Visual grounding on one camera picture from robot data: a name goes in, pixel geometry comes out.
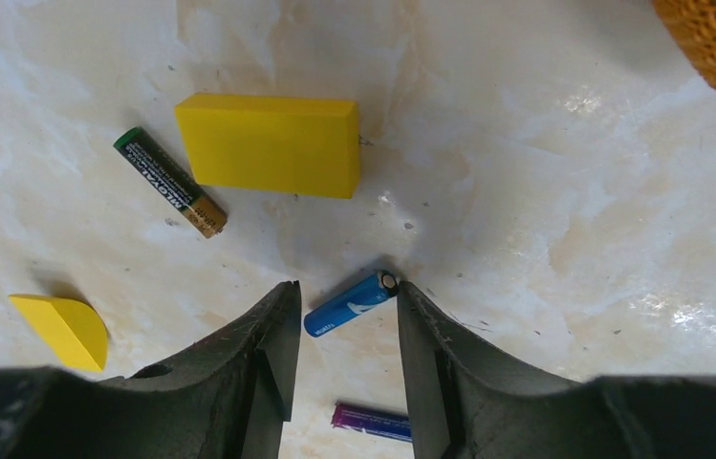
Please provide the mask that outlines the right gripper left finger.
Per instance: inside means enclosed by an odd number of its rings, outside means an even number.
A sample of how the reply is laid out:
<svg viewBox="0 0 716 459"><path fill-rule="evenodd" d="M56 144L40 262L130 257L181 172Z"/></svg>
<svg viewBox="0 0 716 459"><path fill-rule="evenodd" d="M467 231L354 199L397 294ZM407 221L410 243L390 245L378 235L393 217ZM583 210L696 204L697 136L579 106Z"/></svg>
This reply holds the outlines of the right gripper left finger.
<svg viewBox="0 0 716 459"><path fill-rule="evenodd" d="M292 416L299 284L133 376L0 368L0 458L274 458Z"/></svg>

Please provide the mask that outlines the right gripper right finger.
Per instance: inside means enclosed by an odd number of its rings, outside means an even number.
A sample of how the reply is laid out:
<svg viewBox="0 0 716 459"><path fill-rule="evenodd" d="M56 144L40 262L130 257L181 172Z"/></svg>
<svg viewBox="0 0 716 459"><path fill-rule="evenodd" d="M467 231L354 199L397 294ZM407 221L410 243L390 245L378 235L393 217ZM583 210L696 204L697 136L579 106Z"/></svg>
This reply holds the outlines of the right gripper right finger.
<svg viewBox="0 0 716 459"><path fill-rule="evenodd" d="M397 304L419 458L716 458L716 377L574 382L481 339L410 282Z"/></svg>

